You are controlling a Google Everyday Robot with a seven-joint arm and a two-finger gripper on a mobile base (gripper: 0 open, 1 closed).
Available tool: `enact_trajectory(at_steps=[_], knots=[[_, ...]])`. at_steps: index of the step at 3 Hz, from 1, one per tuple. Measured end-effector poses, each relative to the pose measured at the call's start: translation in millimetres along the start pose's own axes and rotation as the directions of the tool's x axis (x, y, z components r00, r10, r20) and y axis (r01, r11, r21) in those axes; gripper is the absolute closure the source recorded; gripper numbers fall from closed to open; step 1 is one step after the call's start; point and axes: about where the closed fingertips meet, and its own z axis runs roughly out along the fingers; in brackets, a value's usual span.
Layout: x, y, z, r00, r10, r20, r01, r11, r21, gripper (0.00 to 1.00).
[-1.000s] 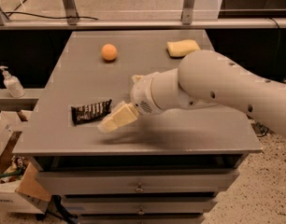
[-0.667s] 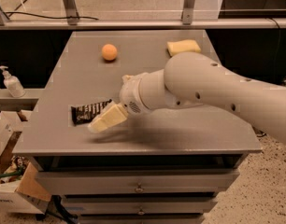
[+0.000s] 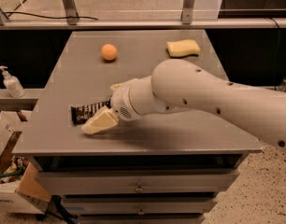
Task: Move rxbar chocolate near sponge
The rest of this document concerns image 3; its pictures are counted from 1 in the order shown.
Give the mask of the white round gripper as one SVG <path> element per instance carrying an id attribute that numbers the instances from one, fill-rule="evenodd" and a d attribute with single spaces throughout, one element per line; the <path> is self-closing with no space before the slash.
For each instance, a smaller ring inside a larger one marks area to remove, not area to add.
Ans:
<path id="1" fill-rule="evenodd" d="M 124 121 L 141 119 L 132 107 L 129 97 L 130 89 L 136 81 L 137 78 L 111 85 L 110 89 L 113 94 L 110 104 L 112 108 L 103 106 L 81 126 L 81 130 L 86 134 L 94 134 L 115 127 L 119 118 Z"/>

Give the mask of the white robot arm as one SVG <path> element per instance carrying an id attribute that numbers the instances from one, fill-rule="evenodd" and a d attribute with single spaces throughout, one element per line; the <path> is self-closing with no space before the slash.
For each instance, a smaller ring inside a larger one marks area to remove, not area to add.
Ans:
<path id="1" fill-rule="evenodd" d="M 158 64 L 152 74 L 111 87 L 110 106 L 95 111 L 81 130 L 99 133 L 149 114 L 201 110 L 216 115 L 286 152 L 286 92 L 233 83 L 180 59 Z"/>

